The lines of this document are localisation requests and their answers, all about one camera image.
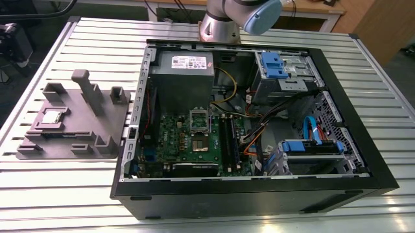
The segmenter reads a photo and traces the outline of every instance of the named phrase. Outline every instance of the motherboard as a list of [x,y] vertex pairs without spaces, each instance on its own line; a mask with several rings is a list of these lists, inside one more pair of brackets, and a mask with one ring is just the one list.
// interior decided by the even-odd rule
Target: motherboard
[[213,177],[251,176],[251,160],[239,158],[243,118],[221,114],[204,119],[202,114],[161,115],[157,146],[141,150],[138,176],[168,177],[172,170],[184,176],[198,171]]

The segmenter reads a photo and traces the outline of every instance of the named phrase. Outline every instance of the power supply label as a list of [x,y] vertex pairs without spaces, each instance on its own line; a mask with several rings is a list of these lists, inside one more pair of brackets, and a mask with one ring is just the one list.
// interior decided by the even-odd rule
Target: power supply label
[[173,56],[170,60],[173,69],[206,69],[205,57]]

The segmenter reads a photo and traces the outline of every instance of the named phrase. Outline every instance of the ram slot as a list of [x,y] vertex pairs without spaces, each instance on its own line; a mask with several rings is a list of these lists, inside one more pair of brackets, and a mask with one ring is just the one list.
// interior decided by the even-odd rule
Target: ram slot
[[232,160],[232,169],[240,169],[239,165],[239,146],[237,146],[237,138],[236,138],[236,128],[233,118],[228,119],[229,126],[230,126],[230,137],[229,137],[229,144],[230,144],[230,160]]
[[221,165],[226,172],[236,171],[239,165],[239,150],[234,123],[232,118],[220,118],[218,139],[221,148]]
[[230,172],[230,145],[228,141],[228,130],[226,130],[228,121],[224,117],[218,120],[218,140],[220,140],[220,153],[221,153],[221,167],[222,171]]

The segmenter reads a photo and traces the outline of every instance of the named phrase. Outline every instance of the aluminum extrusion table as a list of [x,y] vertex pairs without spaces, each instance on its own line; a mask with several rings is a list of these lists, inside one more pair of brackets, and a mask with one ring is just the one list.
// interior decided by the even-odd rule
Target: aluminum extrusion table
[[96,18],[66,23],[0,130],[0,230],[415,231],[415,111],[360,40],[347,34],[271,30],[251,36],[241,32],[241,42],[323,50],[400,185],[385,195],[325,214],[137,221],[109,199],[114,159],[17,160],[16,148],[40,110],[45,83],[78,88],[69,80],[72,70],[88,69],[101,90],[120,85],[134,90],[146,38],[197,40],[197,25]]

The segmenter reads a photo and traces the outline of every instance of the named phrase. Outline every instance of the gray robot arm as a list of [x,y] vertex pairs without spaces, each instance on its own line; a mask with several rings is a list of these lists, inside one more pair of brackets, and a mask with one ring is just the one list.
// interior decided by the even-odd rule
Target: gray robot arm
[[236,43],[239,27],[263,34],[275,24],[283,3],[291,0],[208,0],[200,25],[200,38],[208,42]]

